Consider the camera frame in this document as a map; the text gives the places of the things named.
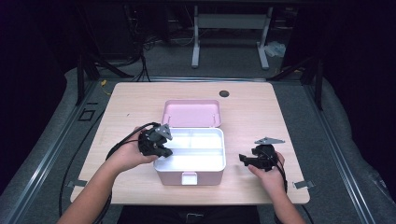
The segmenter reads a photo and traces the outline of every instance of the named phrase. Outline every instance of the light wood tabletop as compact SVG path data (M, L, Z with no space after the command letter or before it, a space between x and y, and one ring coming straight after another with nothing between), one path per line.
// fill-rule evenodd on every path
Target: light wood tabletop
M221 97L227 91L228 97ZM135 127L161 123L164 105L172 99L219 101L224 132L226 167L216 186L165 186L153 164L143 164L120 174L113 188L112 203L167 205L225 205L271 203L259 179L239 160L254 157L251 149L265 136L285 140L274 144L285 158L288 195L293 203L307 203L307 189L292 183L304 177L273 86L265 82L150 82L119 83L93 139L79 180L89 181L105 161L108 151ZM82 191L75 187L71 200Z

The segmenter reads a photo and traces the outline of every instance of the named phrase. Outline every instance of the black pants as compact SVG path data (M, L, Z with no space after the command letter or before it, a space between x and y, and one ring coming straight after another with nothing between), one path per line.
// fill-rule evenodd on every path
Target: black pants
M260 224L257 206L124 206L119 224Z

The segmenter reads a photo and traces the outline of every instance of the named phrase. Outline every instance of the box lid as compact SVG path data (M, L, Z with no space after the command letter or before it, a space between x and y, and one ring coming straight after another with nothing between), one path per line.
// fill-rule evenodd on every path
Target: box lid
M173 128L219 127L221 116L217 100L168 100L163 111L163 124Z

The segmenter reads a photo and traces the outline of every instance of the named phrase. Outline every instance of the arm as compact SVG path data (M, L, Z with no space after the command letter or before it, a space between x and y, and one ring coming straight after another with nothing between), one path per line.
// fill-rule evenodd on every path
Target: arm
M136 133L128 140L137 140ZM143 156L137 142L121 146L93 175L84 190L67 208L58 223L93 223L105 206L116 177L142 163L155 161L157 156Z
M279 157L279 163L284 163L285 159L280 153L276 153ZM271 171L264 172L253 165L249 165L248 169L256 175L262 182L262 187L268 193L273 202L276 216L282 223L305 223L294 204L289 199L283 185L283 178L280 172L275 168Z

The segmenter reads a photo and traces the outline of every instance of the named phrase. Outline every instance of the open box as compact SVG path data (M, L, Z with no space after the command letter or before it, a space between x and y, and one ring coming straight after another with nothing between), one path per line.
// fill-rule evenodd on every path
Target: open box
M173 151L154 162L164 185L218 185L224 171L224 134L216 100L170 100L163 123L173 140L164 144Z

